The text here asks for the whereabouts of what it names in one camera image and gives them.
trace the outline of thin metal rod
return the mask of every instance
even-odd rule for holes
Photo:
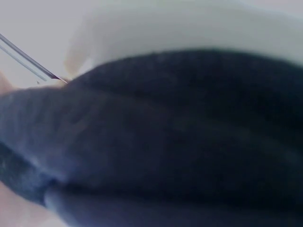
[[[14,50],[17,54],[22,56],[24,59],[26,59],[29,63],[31,63],[33,66],[38,68],[40,71],[42,71],[46,76],[48,76],[51,79],[60,79],[63,82],[67,83],[64,79],[54,75],[52,72],[47,70],[45,67],[43,67],[41,64],[36,62],[34,59],[32,59],[30,56],[28,56],[25,52],[23,52],[21,49],[19,49],[17,46],[15,46],[10,40],[8,40],[6,37],[4,37],[2,34],[0,34],[0,40],[4,42],[9,48]],[[12,57],[14,60],[16,60],[18,63],[20,63],[22,66],[30,70],[32,73],[34,73],[36,76],[43,79],[43,76],[39,75],[35,70],[31,69],[30,67],[26,66],[23,62],[21,62],[17,57],[15,57],[13,54],[11,54],[8,50],[6,50],[3,46],[0,46],[0,49],[2,49],[5,53],[7,53],[10,57]]]

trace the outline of white surface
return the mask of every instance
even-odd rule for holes
[[[170,4],[175,0],[146,0]],[[248,4],[301,16],[301,0],[241,0]],[[0,7],[0,33],[32,58],[58,76],[66,76],[63,61],[69,40],[80,24],[83,15],[109,0],[2,0]],[[0,70],[20,87],[33,81],[25,76],[24,69],[7,61],[0,54]]]

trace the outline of finger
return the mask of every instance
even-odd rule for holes
[[[9,82],[9,80],[0,72],[0,95],[11,92],[16,88]]]
[[[63,87],[66,83],[60,79],[51,79],[48,81],[40,82],[39,85],[36,86],[36,88],[43,88],[43,87]]]

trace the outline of dark blue fabric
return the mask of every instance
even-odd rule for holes
[[[76,227],[302,226],[302,75],[183,51],[11,93],[0,180]]]

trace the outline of dark cloth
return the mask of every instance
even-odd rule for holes
[[[302,75],[196,50],[8,94],[0,180],[75,227],[302,226]]]

